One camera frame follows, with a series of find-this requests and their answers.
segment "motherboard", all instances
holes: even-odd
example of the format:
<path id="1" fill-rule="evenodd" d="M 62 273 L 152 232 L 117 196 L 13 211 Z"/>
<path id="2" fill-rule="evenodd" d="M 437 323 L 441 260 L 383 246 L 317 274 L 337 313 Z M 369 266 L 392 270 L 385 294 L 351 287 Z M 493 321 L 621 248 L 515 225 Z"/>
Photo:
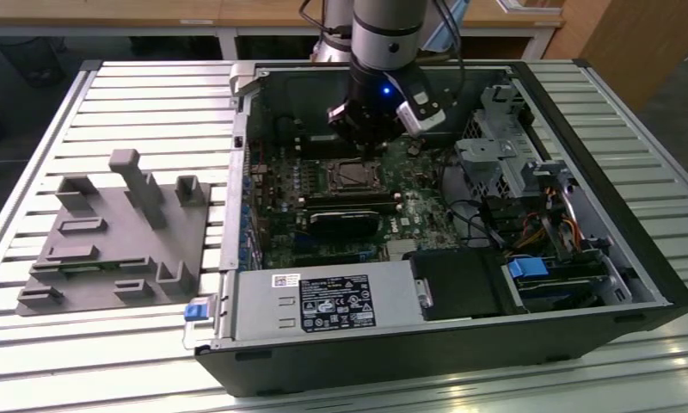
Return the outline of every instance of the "motherboard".
<path id="1" fill-rule="evenodd" d="M 250 172 L 264 268 L 400 260 L 457 246 L 439 192 L 441 154 L 411 138 L 371 159 L 260 148 Z"/>

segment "wooden cabinet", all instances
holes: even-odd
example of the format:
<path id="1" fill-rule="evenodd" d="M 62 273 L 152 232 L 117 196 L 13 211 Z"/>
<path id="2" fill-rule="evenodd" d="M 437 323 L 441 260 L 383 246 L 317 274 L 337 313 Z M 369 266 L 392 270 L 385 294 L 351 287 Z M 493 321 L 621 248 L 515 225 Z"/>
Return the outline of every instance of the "wooden cabinet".
<path id="1" fill-rule="evenodd" d="M 565 0 L 545 59 L 583 58 L 637 110 L 688 55 L 688 0 Z"/>
<path id="2" fill-rule="evenodd" d="M 220 0 L 0 0 L 0 24 L 176 26 L 218 18 Z"/>

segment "black computer case side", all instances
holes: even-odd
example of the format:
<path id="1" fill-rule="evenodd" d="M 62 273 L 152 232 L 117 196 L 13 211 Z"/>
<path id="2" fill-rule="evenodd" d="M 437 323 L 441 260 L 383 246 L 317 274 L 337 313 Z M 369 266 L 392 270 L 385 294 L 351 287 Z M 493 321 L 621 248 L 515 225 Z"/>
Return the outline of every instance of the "black computer case side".
<path id="1" fill-rule="evenodd" d="M 280 346 L 201 347 L 194 357 L 229 394 L 264 396 L 576 359 L 687 311 L 673 305 Z"/>
<path id="2" fill-rule="evenodd" d="M 274 64 L 276 67 L 292 64 Z M 467 65 L 484 65 L 472 62 Z M 543 85 L 521 62 L 512 68 L 571 163 L 611 217 L 644 272 L 669 303 L 563 317 L 261 347 L 198 347 L 194 358 L 237 397 L 576 359 L 617 337 L 652 330 L 688 312 L 688 289 L 603 173 Z"/>

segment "barcode sticker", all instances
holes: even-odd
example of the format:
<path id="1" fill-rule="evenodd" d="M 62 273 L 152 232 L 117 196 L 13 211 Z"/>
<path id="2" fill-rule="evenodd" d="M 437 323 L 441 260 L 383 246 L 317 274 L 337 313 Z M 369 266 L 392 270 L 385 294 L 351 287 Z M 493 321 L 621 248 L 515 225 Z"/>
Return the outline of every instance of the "barcode sticker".
<path id="1" fill-rule="evenodd" d="M 181 24 L 214 24 L 213 20 L 181 20 Z"/>
<path id="2" fill-rule="evenodd" d="M 297 287 L 300 274 L 273 274 L 273 288 Z"/>

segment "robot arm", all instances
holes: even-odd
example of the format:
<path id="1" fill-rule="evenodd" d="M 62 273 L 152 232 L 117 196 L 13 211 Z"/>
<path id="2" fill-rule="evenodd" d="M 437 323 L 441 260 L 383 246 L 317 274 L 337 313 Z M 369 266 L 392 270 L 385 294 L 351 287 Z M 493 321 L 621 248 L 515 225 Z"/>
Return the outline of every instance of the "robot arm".
<path id="1" fill-rule="evenodd" d="M 323 45 L 337 51 L 327 54 L 341 61 L 351 51 L 348 95 L 329 109 L 328 121 L 364 152 L 377 151 L 403 132 L 416 137 L 428 131 L 445 120 L 445 109 L 455 103 L 448 90 L 431 87 L 415 62 L 427 9 L 428 0 L 329 0 L 324 6 L 324 24 L 339 28 L 324 31 Z M 443 10 L 439 13 L 447 24 Z M 340 29 L 348 18 L 351 39 Z"/>

